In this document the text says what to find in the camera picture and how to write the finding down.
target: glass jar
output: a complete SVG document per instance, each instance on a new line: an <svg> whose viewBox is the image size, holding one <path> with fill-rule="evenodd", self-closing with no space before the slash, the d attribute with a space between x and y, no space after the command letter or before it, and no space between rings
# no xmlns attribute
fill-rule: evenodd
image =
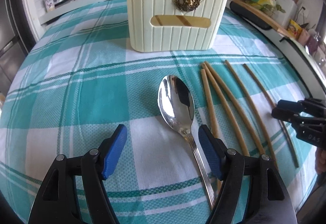
<svg viewBox="0 0 326 224"><path fill-rule="evenodd" d="M46 8L47 12L49 12L51 10L54 10L54 2L53 2L53 0L44 0L44 3L45 3L45 8Z"/></svg>

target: refrigerator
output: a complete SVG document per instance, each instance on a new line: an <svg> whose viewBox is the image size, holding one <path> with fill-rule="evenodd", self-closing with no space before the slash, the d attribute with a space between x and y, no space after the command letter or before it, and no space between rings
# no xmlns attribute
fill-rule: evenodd
<svg viewBox="0 0 326 224"><path fill-rule="evenodd" d="M7 96L17 71L35 45L24 19L21 0L0 0L0 92L4 96Z"/></svg>

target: plaid tablecloth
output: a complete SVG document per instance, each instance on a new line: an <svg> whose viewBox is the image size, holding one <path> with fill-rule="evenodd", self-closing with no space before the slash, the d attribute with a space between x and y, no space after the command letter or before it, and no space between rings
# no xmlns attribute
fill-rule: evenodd
<svg viewBox="0 0 326 224"><path fill-rule="evenodd" d="M119 221L205 223L210 210L194 158L187 143L160 116L157 90L163 76L169 74L179 76L188 85L195 102L192 130L200 148L198 126L210 124L199 64L209 61L243 106L267 149L241 90L223 65L225 59L240 75L258 107L280 174L298 210L316 177L315 149L297 140L287 125L299 156L300 168L295 169L265 97L242 67L243 63L250 66L275 101L302 99L307 92L282 54L228 10L213 49L139 53L130 46L126 0L111 0L63 15L36 44L13 81L0 119L0 189L14 211L27 222L56 155L84 155L122 123L128 128L127 143L115 173L104 182ZM221 138L227 147L240 151L214 92L213 101ZM247 129L234 113L250 154L257 157ZM210 172L205 158L204 163ZM76 181L83 219L91 223L81 177ZM243 181L235 222L241 220L246 205L248 182L248 178Z"/></svg>

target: chopstick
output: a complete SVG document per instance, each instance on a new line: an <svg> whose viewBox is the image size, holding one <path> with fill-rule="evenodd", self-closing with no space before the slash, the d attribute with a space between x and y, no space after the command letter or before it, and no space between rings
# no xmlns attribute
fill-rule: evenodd
<svg viewBox="0 0 326 224"><path fill-rule="evenodd" d="M237 73L234 71L234 69L232 68L231 64L225 60L224 61L227 68L231 71L232 75L234 76L235 80L237 81L238 85L240 86L240 88L242 89L242 92L244 93L244 95L246 96L246 99L248 101L248 103L250 104L251 106L251 109L252 111L254 112L255 116L256 116L256 119L263 131L263 135L265 137L265 140L267 141L267 145L271 151L271 155L272 155L272 159L274 160L274 163L275 163L275 167L278 169L278 165L277 165L277 161L276 161L276 156L275 156L275 153L274 153L274 150L273 150L273 146L272 146L272 142L271 142L271 139L268 135L268 132L267 132L267 129L262 121L262 119L260 118L260 115L258 113L258 110L252 100L252 98L250 97L249 95L249 92L247 91L246 87L244 86L244 84L242 83L242 81L240 80L239 76L237 75Z"/></svg>
<svg viewBox="0 0 326 224"><path fill-rule="evenodd" d="M263 94L265 95L265 98L268 101L268 103L271 106L271 108L275 108L276 107L276 104L273 102L273 100L271 99L271 97L267 93L266 89L261 84L261 82L259 81L259 79L255 76L255 74L252 72L252 70L246 64L243 64L243 67L247 70L247 72L249 73L249 75L253 78L253 80L256 82L257 86L263 92ZM285 138L287 140L287 143L289 144L289 148L290 148L290 151L291 151L291 155L292 155L292 159L293 159L294 165L295 165L296 168L299 168L298 156L296 154L296 151L295 151L295 148L293 146L293 143L292 143L291 137L289 135L289 132L286 129L286 126L285 126L284 122L281 121L281 120L278 120L278 121L279 121L279 124L282 127L282 130L283 130L284 134L285 134Z"/></svg>
<svg viewBox="0 0 326 224"><path fill-rule="evenodd" d="M200 73L202 75L202 80L203 80L203 84L204 84L204 91L205 91L205 96L206 96L206 101L207 101L209 119L211 121L211 130L212 130L213 136L216 139L218 139L217 120L216 120L216 116L215 116L213 99L211 97L211 90L209 88L206 71L204 69L201 69ZM219 193L221 190L221 187L222 187L222 182L219 179L216 179L216 180L217 180L217 192Z"/></svg>
<svg viewBox="0 0 326 224"><path fill-rule="evenodd" d="M249 151L247 149L247 146L246 146L246 143L242 137L242 133L241 133L241 130L239 128L239 125L237 124L237 121L235 120L235 117L231 111L231 108L230 106L228 105L228 102L226 101L220 87L218 86L216 80L214 79L213 75L211 74L211 72L209 71L209 69L207 68L206 64L202 64L202 68L206 71L206 74L208 76L208 78L210 79L212 85L213 85L213 88L215 89L218 97L220 98L221 100L221 103L222 103L222 106L224 108L224 110L226 111L229 119L231 120L231 123L233 125L233 128L234 128L234 131L235 131L235 135L238 139L238 142L239 142L239 145L241 147L241 150L242 150L242 154L245 155L245 156L250 156L249 155Z"/></svg>
<svg viewBox="0 0 326 224"><path fill-rule="evenodd" d="M217 72L212 68L212 66L205 61L204 62L205 65L208 67L209 71L211 72L211 74L214 76L215 80L217 81L218 85L222 87L222 89L225 91L225 93L228 95L228 97L230 98L231 102L233 103L234 107L236 108L236 110L238 111L238 114L240 115L240 117L242 118L242 121L244 122L245 126L247 127L253 141L255 142L255 145L259 151L259 154L262 155L265 153L265 150L259 140L259 137L257 135L257 133L255 132L254 128L252 127L248 117L246 116L245 112L243 111L242 107L240 106L239 102L237 101L237 99L234 97L234 95L232 94L232 92L230 91L230 89L228 88L228 86L226 86L226 84L224 83L224 81L222 80L222 78L217 74Z"/></svg>

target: white box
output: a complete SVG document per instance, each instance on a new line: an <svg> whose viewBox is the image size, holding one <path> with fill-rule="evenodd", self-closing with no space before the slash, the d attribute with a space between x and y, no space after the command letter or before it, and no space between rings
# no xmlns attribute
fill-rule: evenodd
<svg viewBox="0 0 326 224"><path fill-rule="evenodd" d="M298 6L293 0L276 0L276 4L279 4L285 13L275 10L272 18L278 24L280 24L284 29L289 26L290 20L294 18L295 12Z"/></svg>
<svg viewBox="0 0 326 224"><path fill-rule="evenodd" d="M207 50L214 42L226 2L200 0L194 11L185 12L177 9L174 0L127 0L131 46L139 52ZM209 19L210 25L154 26L151 19L157 15L178 15L180 20L202 17Z"/></svg>

